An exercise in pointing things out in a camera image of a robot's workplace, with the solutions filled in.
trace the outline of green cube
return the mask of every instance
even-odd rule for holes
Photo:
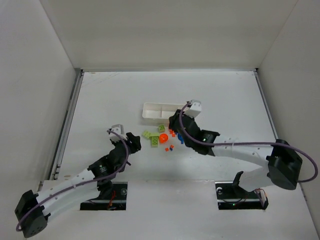
[[[159,137],[160,134],[158,132],[150,132],[150,137]]]
[[[151,147],[157,148],[158,147],[158,137],[152,136],[151,137]]]
[[[146,139],[149,139],[150,138],[150,132],[148,132],[147,130],[145,130],[143,133],[142,133],[142,136],[144,136]]]
[[[164,133],[166,131],[165,125],[158,126],[159,133]]]

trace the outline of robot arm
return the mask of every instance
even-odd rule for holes
[[[187,147],[202,155],[236,158],[260,166],[256,170],[241,171],[236,174],[232,187],[240,198],[247,192],[270,185],[287,190],[296,189],[302,159],[295,151],[276,145],[239,146],[236,144],[239,142],[238,139],[225,137],[215,131],[201,130],[198,127],[195,117],[201,112],[201,102],[192,100],[188,107],[189,109],[181,113],[184,130],[179,121],[181,110],[177,110],[169,118],[169,128],[182,136]],[[187,136],[185,131],[196,141]],[[289,145],[280,139],[277,139],[276,143]]]
[[[140,137],[131,132],[124,134],[122,125],[112,126],[109,132],[115,148],[108,155],[70,180],[45,191],[33,193],[29,190],[22,195],[14,212],[25,238],[41,232],[52,219],[72,206],[109,194],[113,187],[111,180],[125,170],[126,164],[130,165],[126,159],[127,150],[129,155],[141,150]]]

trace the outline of red wire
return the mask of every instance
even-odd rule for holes
[[[112,195],[111,195],[111,199],[110,199],[110,202],[108,204],[108,207],[106,209],[109,209],[111,204],[112,204],[112,200],[116,197],[116,191],[113,191],[112,192]]]

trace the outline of white wall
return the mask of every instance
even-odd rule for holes
[[[309,153],[320,167],[320,1],[299,0],[259,68],[262,88],[280,138]],[[305,160],[301,179],[314,170]],[[320,176],[304,183],[320,232]]]
[[[75,67],[257,68],[297,0],[41,0]]]
[[[74,80],[39,0],[1,0],[0,179],[43,177]]]

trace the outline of small toy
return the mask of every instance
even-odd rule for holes
[[[159,136],[159,143],[164,144],[168,141],[168,139],[169,139],[168,135],[165,133],[162,133]]]
[[[150,132],[150,137],[159,137],[159,135],[158,132]]]
[[[179,133],[178,133],[178,139],[180,140],[181,144],[185,143],[184,139],[182,138],[182,136]]]
[[[158,147],[158,137],[152,136],[151,137],[151,147],[157,148]]]
[[[165,125],[158,126],[159,133],[164,133],[166,131]]]
[[[145,131],[142,133],[142,136],[144,136],[146,139],[149,139],[149,138],[150,138],[150,132],[148,132],[147,130],[145,130]]]

